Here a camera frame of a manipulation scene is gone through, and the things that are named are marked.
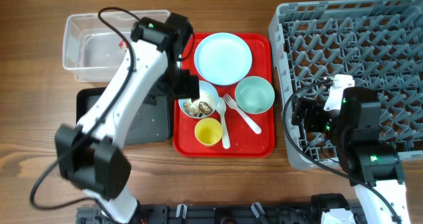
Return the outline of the light blue bowl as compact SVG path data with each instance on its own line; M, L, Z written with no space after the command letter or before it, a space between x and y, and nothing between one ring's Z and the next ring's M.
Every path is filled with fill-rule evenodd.
M200 97L197 99L183 98L178 101L182 112L190 118L206 118L217 108L219 95L212 84L199 81L199 92Z

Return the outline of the yellow plastic cup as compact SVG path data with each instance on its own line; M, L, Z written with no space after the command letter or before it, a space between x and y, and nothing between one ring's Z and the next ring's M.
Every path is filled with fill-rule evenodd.
M201 119L194 128L196 139L204 146L217 144L223 136L221 123L214 118Z

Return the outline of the red snack wrapper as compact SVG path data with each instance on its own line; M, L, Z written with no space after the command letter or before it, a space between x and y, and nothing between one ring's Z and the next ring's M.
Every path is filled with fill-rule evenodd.
M120 47L121 49L123 49L125 52L128 50L128 46L127 46L127 44L125 43L125 41L124 41L124 40L122 40L122 41L119 43L119 47Z

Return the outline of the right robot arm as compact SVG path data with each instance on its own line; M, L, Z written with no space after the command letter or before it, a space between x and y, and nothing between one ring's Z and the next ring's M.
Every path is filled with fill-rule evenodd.
M282 115L292 108L291 124L325 133L335 145L340 171L315 164L350 181L368 223L410 223L399 155L379 138L381 102L377 93L333 82L322 85L329 89L325 103L294 93Z

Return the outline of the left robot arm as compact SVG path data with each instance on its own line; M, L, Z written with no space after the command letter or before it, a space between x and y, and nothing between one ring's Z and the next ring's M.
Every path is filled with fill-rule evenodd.
M171 13L165 22L143 17L134 23L126 58L93 107L75 128L55 134L61 176L95 199L115 223L142 223L139 202L126 183L131 165L122 153L126 136L145 98L198 98L199 78L180 69L194 36L188 18Z

